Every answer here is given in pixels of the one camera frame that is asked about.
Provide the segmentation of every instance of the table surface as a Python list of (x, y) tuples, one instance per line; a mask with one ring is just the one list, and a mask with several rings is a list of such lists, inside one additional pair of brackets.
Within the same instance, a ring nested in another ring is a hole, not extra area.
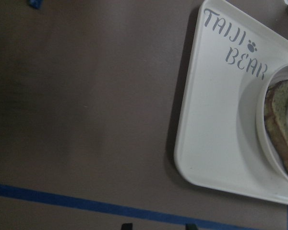
[[(175, 168), (202, 2), (0, 1), (0, 230), (288, 229)], [(288, 40), (283, 0), (228, 2)]]

